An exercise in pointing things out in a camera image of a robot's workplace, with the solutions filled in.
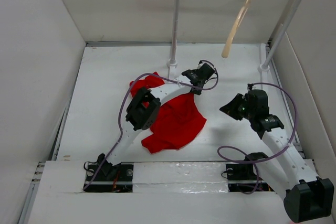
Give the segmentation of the red t shirt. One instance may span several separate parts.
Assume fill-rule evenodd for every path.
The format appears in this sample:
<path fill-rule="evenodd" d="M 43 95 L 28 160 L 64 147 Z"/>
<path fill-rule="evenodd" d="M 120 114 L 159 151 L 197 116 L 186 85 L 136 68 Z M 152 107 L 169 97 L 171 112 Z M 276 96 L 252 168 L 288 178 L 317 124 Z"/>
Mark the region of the red t shirt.
<path fill-rule="evenodd" d="M 163 150 L 179 150 L 192 142 L 205 126 L 206 119 L 199 112 L 191 87 L 181 83 L 164 83 L 158 73 L 137 82 L 130 82 L 134 97 L 140 88 L 151 89 L 160 99 L 157 118 L 150 127 L 151 135 L 141 144 L 151 154 Z"/>

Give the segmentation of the beige plastic clothes hanger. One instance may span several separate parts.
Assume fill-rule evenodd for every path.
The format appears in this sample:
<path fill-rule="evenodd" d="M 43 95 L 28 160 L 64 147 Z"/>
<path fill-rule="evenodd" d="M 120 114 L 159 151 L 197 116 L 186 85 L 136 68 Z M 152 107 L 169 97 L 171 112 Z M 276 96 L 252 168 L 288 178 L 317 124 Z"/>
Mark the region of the beige plastic clothes hanger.
<path fill-rule="evenodd" d="M 230 30 L 230 33 L 229 33 L 229 35 L 227 37 L 227 40 L 225 42 L 225 46 L 224 46 L 224 48 L 222 50 L 222 53 L 221 53 L 221 57 L 224 58 L 224 59 L 228 58 L 228 56 L 229 56 L 233 40 L 234 40 L 234 38 L 236 36 L 236 33 L 237 33 L 245 15 L 246 15 L 246 12 L 247 12 L 247 10 L 250 6 L 250 2 L 251 2 L 251 0 L 245 0 L 243 6 L 241 7 L 241 9 L 240 9 L 235 21 L 234 21 L 234 24 L 233 24 L 233 26 Z"/>

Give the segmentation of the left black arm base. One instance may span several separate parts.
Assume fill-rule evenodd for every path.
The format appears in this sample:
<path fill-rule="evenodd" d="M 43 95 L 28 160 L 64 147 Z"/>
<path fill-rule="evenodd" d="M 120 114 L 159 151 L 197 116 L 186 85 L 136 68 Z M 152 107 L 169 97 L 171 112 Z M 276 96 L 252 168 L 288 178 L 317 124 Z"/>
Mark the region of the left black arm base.
<path fill-rule="evenodd" d="M 85 162 L 86 171 L 83 191 L 87 193 L 131 193 L 133 192 L 133 163 L 112 165 L 105 161 L 100 164 L 105 155 L 100 154 L 95 162 Z"/>

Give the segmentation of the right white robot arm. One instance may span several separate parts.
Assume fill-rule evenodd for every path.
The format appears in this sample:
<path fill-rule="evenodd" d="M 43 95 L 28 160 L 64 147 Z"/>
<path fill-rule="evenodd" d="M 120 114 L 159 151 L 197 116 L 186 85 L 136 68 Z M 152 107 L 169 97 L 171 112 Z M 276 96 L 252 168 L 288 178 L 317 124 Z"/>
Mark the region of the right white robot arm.
<path fill-rule="evenodd" d="M 237 94 L 220 111 L 235 120 L 246 119 L 273 156 L 251 153 L 243 161 L 243 174 L 262 178 L 282 199 L 288 217 L 294 222 L 331 215 L 334 185 L 310 168 L 290 142 L 279 117 L 270 114 L 264 90 Z"/>

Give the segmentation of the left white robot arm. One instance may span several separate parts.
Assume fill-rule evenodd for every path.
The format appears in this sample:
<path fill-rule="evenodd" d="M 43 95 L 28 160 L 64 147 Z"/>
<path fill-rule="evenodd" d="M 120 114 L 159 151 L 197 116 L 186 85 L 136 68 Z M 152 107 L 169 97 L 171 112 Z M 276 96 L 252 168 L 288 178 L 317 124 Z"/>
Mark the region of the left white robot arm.
<path fill-rule="evenodd" d="M 131 89 L 148 76 L 163 80 L 165 83 L 155 88 L 141 87 L 128 104 L 125 117 L 122 117 Z M 179 95 L 187 93 L 200 95 L 202 91 L 215 88 L 215 84 L 209 88 L 204 87 L 206 82 L 213 76 L 218 82 L 217 69 L 213 63 L 207 60 L 201 60 L 196 69 L 185 70 L 174 79 L 165 78 L 154 73 L 144 73 L 138 76 L 127 90 L 119 110 L 119 137 L 110 150 L 106 154 L 100 154 L 97 159 L 100 166 L 100 176 L 105 180 L 115 178 L 117 175 L 116 165 L 122 162 L 123 153 L 134 142 L 140 132 L 149 129 L 154 124 L 162 105 Z"/>

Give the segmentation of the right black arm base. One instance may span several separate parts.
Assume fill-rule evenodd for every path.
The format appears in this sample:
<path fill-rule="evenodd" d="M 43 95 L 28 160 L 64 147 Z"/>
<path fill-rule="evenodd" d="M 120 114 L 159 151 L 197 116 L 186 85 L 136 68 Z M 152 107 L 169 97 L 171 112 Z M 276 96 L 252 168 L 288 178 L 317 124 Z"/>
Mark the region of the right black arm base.
<path fill-rule="evenodd" d="M 251 153 L 245 156 L 244 161 L 256 161 L 268 157 L 262 152 Z M 222 177 L 227 179 L 228 191 L 230 193 L 240 192 L 243 194 L 251 194 L 256 184 L 256 173 L 253 164 L 236 164 L 227 163 L 226 170 L 222 172 Z M 274 191 L 266 182 L 259 178 L 257 189 L 255 192 Z"/>

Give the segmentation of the white and silver clothes rack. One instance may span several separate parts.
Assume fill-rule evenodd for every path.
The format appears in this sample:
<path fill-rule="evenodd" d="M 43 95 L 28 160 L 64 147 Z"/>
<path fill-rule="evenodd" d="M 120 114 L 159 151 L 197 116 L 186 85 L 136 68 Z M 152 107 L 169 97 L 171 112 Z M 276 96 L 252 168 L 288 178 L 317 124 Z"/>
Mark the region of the white and silver clothes rack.
<path fill-rule="evenodd" d="M 284 35 L 302 0 L 251 0 L 232 45 L 267 43 Z M 177 38 L 182 42 L 224 44 L 245 0 L 174 0 L 168 75 L 177 74 Z"/>

